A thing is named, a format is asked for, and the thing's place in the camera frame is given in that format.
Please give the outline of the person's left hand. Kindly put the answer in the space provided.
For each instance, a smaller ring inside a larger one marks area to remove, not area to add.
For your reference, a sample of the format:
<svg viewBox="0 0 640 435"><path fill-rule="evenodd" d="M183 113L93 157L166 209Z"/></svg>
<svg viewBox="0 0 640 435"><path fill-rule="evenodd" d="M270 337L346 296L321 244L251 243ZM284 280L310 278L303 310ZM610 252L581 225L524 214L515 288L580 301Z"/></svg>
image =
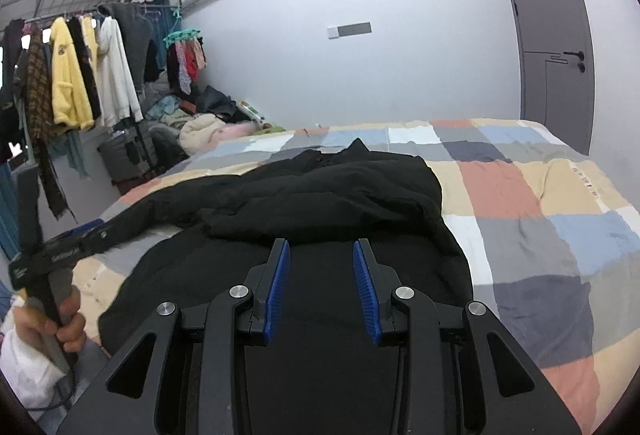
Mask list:
<svg viewBox="0 0 640 435"><path fill-rule="evenodd" d="M80 292L76 285L73 285L70 296L60 305L60 314L70 316L70 322L63 327L59 327L53 319L35 307L14 306L12 311L17 337L49 359L52 355L44 344L46 337L55 337L61 343L65 353L79 353L87 341L86 318L79 311L80 302Z"/></svg>

